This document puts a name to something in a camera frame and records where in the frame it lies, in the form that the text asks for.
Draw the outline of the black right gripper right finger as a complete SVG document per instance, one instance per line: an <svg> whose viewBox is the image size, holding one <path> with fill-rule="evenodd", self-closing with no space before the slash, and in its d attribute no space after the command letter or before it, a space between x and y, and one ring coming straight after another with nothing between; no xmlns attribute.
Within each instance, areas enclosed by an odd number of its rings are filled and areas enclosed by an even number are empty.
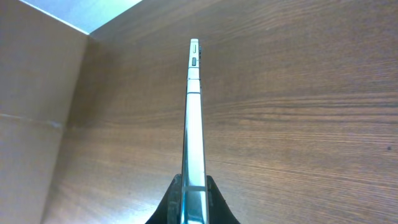
<svg viewBox="0 0 398 224"><path fill-rule="evenodd" d="M208 175L206 180L210 224L240 224L229 209L212 176Z"/></svg>

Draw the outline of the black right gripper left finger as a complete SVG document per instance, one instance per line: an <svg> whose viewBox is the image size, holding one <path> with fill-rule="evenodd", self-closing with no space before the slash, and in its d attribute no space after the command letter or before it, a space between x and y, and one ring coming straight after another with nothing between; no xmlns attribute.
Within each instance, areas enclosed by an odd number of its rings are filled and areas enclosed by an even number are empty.
<svg viewBox="0 0 398 224"><path fill-rule="evenodd" d="M146 224L180 224L182 175L176 174Z"/></svg>

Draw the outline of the black Galaxy flip phone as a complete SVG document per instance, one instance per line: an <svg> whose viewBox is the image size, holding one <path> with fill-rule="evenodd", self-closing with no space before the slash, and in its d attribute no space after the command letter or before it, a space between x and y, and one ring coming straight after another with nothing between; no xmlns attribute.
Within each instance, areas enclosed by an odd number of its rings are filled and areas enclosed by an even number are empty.
<svg viewBox="0 0 398 224"><path fill-rule="evenodd" d="M190 40L182 161L180 222L208 223L208 196L200 83L201 48Z"/></svg>

